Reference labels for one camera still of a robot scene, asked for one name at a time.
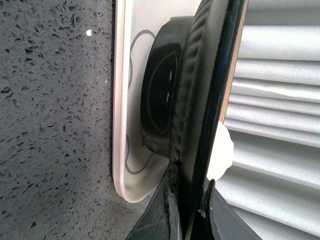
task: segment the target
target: white plastic piece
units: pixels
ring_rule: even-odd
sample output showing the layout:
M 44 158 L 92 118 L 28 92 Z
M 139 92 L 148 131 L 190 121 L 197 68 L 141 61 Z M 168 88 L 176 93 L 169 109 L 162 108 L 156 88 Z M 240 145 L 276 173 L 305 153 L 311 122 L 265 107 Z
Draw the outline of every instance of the white plastic piece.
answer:
M 234 160 L 234 143 L 228 129 L 218 122 L 206 177 L 218 180 L 223 176 Z

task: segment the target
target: blind slat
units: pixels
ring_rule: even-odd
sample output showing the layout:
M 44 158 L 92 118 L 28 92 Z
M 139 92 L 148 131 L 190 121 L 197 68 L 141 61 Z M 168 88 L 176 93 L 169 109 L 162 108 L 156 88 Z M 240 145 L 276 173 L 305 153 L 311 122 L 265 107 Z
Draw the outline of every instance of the blind slat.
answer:
M 320 148 L 230 131 L 233 165 L 320 190 Z
M 320 62 L 239 58 L 236 78 L 320 85 Z
M 320 237 L 320 195 L 315 188 L 237 166 L 215 186 L 233 206 Z
M 263 240 L 319 240 L 305 231 L 273 221 L 238 207 L 233 210 L 251 227 Z
M 320 135 L 316 133 L 261 125 L 229 118 L 224 120 L 224 125 L 233 131 L 320 148 Z
M 312 9 L 320 8 L 319 0 L 250 0 L 248 11 L 261 9 Z
M 244 26 L 238 57 L 320 61 L 320 27 Z
M 231 94 L 230 103 L 320 116 L 320 103 Z
M 235 77 L 232 94 L 320 103 L 320 86 Z
M 225 116 L 249 123 L 320 134 L 320 116 L 316 115 L 230 102 Z

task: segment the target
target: gray speckled countertop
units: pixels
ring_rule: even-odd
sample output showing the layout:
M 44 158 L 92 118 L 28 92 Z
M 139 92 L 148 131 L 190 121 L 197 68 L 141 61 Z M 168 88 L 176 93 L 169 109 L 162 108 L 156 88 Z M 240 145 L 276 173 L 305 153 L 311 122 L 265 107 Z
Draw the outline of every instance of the gray speckled countertop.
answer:
M 0 0 L 0 239 L 121 240 L 148 203 L 110 173 L 114 7 Z

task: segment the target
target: black plastic object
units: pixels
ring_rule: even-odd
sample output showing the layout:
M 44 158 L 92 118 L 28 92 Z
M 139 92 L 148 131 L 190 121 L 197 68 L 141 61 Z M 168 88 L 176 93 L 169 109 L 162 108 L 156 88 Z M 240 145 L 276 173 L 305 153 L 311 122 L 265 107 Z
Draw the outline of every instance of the black plastic object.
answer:
M 194 17 L 172 18 L 155 38 L 142 84 L 142 138 L 170 163 L 128 239 L 177 239 L 178 215 L 183 240 L 260 239 L 213 182 L 205 184 L 244 2 L 202 0 Z
M 140 119 L 146 147 L 169 158 L 174 85 L 193 16 L 173 17 L 157 34 L 145 67 Z

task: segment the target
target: gray line pattern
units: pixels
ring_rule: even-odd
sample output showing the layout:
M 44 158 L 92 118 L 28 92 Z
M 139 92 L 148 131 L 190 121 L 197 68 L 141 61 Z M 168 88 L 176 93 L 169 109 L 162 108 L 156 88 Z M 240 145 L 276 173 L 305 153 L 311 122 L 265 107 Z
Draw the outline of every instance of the gray line pattern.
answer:
M 136 41 L 138 40 L 138 38 L 140 38 L 140 36 L 142 36 L 143 34 L 149 34 L 153 37 L 153 39 L 156 38 L 156 35 L 150 31 L 150 30 L 141 30 L 133 39 L 132 41 L 132 44 L 131 44 L 131 47 L 130 47 L 130 79 L 129 79 L 129 87 L 130 88 L 130 85 L 131 85 L 131 81 L 132 81 L 132 75 L 133 75 L 133 63 L 132 63 L 132 58 L 131 58 L 131 52 L 132 52 L 132 49 L 134 48 L 135 44 L 136 44 Z
M 129 79 L 129 86 L 128 86 L 128 89 L 130 88 L 131 86 L 131 81 L 132 81 L 132 76 L 133 76 L 133 62 L 132 62 L 132 58 L 131 58 L 131 53 L 132 53 L 132 49 L 134 48 L 135 44 L 136 44 L 136 41 L 138 40 L 138 38 L 140 36 L 142 36 L 143 34 L 149 34 L 153 37 L 153 39 L 156 38 L 155 34 L 150 31 L 150 30 L 142 30 L 140 31 L 133 39 L 132 41 L 132 44 L 130 46 L 130 61 L 129 61 L 129 64 L 130 64 L 130 79 Z M 154 155 L 154 153 L 151 153 L 151 155 L 149 156 L 148 160 L 146 161 L 145 165 L 139 170 L 139 171 L 132 171 L 130 168 L 129 168 L 129 165 L 128 165 L 128 158 L 129 158 L 129 152 L 130 152 L 130 140 L 129 140 L 129 137 L 128 135 L 126 135 L 126 156 L 125 156 L 125 169 L 128 171 L 128 173 L 132 174 L 132 175 L 137 175 L 139 173 L 141 173 L 147 166 L 147 164 L 149 163 L 150 159 L 152 158 L 152 156 Z

